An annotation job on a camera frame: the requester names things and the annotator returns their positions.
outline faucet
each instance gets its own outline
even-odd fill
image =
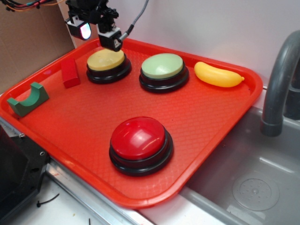
[[[276,58],[264,101],[261,132],[278,136],[283,115],[300,119],[300,30],[290,34]]]

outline yellow button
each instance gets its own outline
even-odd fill
[[[95,52],[88,58],[88,66],[95,71],[105,71],[119,66],[125,59],[124,52],[114,52],[103,49]]]

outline sink drain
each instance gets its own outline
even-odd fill
[[[241,206],[253,211],[268,210],[279,200],[277,185],[258,173],[239,177],[233,184],[232,193]]]

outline cardboard wall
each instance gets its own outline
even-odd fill
[[[0,4],[0,94],[74,49],[59,7],[8,12]]]

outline white wall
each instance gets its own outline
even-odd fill
[[[144,0],[110,0],[122,32]],[[300,30],[300,0],[150,0],[129,38],[252,69],[268,83],[287,36]]]

